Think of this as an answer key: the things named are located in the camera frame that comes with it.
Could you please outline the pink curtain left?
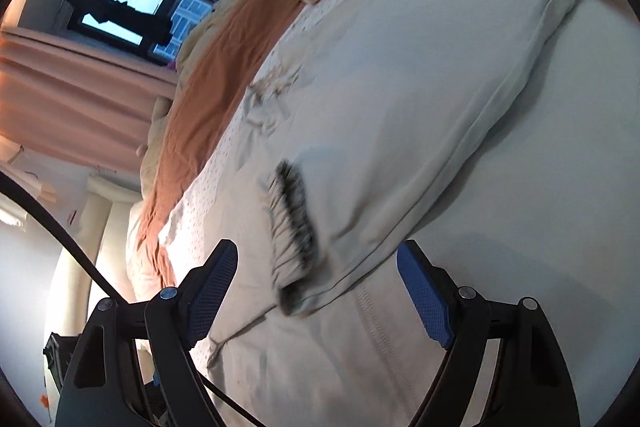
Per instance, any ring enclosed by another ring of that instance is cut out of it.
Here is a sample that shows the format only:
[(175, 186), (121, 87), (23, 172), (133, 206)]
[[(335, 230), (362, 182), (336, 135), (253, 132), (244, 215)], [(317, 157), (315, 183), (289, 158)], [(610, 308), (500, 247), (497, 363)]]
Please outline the pink curtain left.
[(152, 110), (177, 74), (25, 28), (1, 31), (1, 135), (92, 168), (138, 171)]

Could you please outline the beige zip jacket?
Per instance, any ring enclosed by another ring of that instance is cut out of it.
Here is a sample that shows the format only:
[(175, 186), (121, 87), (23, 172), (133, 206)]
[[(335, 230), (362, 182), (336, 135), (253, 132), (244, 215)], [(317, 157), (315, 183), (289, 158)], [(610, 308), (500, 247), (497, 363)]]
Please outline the beige zip jacket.
[(210, 378), (269, 426), (405, 426), (444, 351), (398, 245), (537, 299), (594, 425), (639, 358), (626, 0), (345, 0), (279, 46), (205, 220), (239, 266)]

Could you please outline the beige blanket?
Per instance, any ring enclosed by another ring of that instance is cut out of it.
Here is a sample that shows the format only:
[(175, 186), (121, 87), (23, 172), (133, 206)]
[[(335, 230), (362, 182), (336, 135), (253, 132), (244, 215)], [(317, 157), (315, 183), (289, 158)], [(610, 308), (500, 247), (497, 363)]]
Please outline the beige blanket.
[[(186, 36), (186, 40), (180, 46), (177, 55), (178, 83), (174, 98), (178, 98), (186, 87), (188, 79), (201, 60), (205, 49), (215, 37), (226, 17), (240, 0), (219, 0), (215, 3), (213, 11), (204, 17)], [(169, 98), (159, 96), (154, 104), (151, 127), (146, 143), (139, 147), (141, 156), (140, 184), (143, 198), (151, 195), (156, 178), (158, 163), (160, 162), (160, 150), (162, 149), (168, 114), (172, 102)]]

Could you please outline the cream padded headboard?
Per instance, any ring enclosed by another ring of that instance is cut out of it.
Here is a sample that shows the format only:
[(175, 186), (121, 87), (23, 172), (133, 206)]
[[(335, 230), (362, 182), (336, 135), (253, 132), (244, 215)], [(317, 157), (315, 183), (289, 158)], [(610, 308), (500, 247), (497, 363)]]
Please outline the cream padded headboard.
[[(127, 274), (126, 246), (130, 211), (138, 202), (138, 192), (102, 176), (89, 176), (85, 206), (72, 234), (96, 269), (130, 303), (134, 301), (134, 288)], [(67, 251), (62, 251), (49, 296), (52, 303), (44, 332), (75, 336), (106, 294)]]

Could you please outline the floral dotted white bedsheet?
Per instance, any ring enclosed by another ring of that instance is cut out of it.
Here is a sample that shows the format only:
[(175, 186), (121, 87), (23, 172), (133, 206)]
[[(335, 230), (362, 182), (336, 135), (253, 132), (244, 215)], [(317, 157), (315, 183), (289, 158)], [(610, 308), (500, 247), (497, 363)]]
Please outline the floral dotted white bedsheet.
[(328, 366), (418, 320), (397, 246), (526, 86), (577, 0), (322, 0), (245, 89), (165, 237), (179, 272), (239, 266), (199, 362)]

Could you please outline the rust orange quilt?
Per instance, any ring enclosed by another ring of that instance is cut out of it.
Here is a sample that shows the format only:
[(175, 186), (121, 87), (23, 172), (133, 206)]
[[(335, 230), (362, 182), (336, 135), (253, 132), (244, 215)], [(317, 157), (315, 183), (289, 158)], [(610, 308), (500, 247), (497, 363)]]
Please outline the rust orange quilt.
[(160, 230), (214, 153), (245, 89), (302, 7), (299, 0), (235, 2), (171, 107), (129, 263), (155, 288), (176, 283), (168, 254), (160, 246)]

